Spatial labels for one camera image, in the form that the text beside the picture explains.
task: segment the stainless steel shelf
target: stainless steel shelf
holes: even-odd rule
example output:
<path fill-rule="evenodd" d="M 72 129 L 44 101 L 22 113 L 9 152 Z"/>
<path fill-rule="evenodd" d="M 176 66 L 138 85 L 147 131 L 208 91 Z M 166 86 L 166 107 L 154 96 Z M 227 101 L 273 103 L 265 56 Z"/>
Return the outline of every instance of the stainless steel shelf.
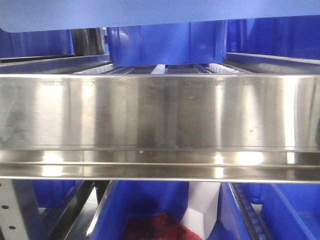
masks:
<path fill-rule="evenodd" d="M 316 74 L 0 75 L 0 178 L 318 182 L 319 86 Z"/>

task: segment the metal frame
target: metal frame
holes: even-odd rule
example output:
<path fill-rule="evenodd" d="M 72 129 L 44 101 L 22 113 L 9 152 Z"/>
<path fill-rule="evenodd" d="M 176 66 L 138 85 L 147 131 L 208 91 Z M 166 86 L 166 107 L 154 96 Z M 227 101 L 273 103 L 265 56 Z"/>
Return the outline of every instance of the metal frame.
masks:
<path fill-rule="evenodd" d="M 0 226 L 5 240 L 45 240 L 30 180 L 0 181 Z"/>

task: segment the red object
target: red object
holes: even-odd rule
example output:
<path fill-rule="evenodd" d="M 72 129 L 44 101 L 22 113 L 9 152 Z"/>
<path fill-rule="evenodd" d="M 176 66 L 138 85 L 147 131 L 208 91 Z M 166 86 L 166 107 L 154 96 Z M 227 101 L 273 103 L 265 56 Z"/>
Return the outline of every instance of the red object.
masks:
<path fill-rule="evenodd" d="M 128 220 L 122 240 L 202 240 L 170 214 Z"/>

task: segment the blue plastic bin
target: blue plastic bin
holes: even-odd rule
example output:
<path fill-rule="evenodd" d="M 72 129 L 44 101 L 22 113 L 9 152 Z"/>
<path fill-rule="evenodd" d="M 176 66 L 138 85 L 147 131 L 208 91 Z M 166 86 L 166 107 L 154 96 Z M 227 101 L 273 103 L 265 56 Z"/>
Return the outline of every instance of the blue plastic bin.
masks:
<path fill-rule="evenodd" d="M 34 180 L 33 188 L 40 208 L 59 208 L 77 185 L 76 180 Z"/>
<path fill-rule="evenodd" d="M 265 184 L 261 216 L 275 240 L 320 240 L 320 185 Z"/>
<path fill-rule="evenodd" d="M 107 36 L 115 66 L 221 63 L 227 21 L 110 27 Z"/>
<path fill-rule="evenodd" d="M 0 29 L 0 58 L 73 53 L 74 46 L 70 30 L 5 32 Z"/>
<path fill-rule="evenodd" d="M 227 52 L 320 59 L 320 15 L 228 21 Z"/>
<path fill-rule="evenodd" d="M 116 181 L 90 240 L 121 240 L 128 219 L 168 212 L 181 220 L 188 205 L 188 182 Z M 249 240 L 242 215 L 227 183 L 219 194 L 218 218 L 209 240 Z"/>

